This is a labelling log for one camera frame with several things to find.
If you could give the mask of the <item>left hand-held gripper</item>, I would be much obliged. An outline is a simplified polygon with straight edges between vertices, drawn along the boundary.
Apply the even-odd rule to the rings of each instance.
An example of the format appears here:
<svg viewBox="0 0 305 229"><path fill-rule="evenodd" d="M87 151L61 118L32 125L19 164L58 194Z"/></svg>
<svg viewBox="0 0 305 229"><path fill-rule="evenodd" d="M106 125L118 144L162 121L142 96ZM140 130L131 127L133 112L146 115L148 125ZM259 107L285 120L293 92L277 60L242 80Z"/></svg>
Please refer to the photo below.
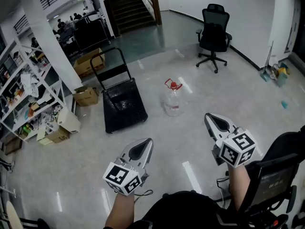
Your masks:
<svg viewBox="0 0 305 229"><path fill-rule="evenodd" d="M103 175L109 187L122 195L129 195L143 186L149 177L146 165L150 162L153 147L151 138L142 138L127 145Z"/></svg>

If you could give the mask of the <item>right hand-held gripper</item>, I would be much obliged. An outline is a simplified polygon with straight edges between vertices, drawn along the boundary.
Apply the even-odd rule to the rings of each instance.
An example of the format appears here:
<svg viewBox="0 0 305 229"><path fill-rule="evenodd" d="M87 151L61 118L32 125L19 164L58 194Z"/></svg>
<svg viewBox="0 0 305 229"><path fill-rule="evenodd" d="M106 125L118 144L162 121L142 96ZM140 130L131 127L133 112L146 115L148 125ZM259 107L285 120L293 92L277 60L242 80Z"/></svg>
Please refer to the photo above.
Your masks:
<svg viewBox="0 0 305 229"><path fill-rule="evenodd" d="M210 120L220 131L232 131L216 140L212 131ZM233 168L249 161L257 147L257 142L249 130L235 127L235 123L220 114L206 113L204 123L210 137L215 141L212 154L217 165L226 163Z"/></svg>

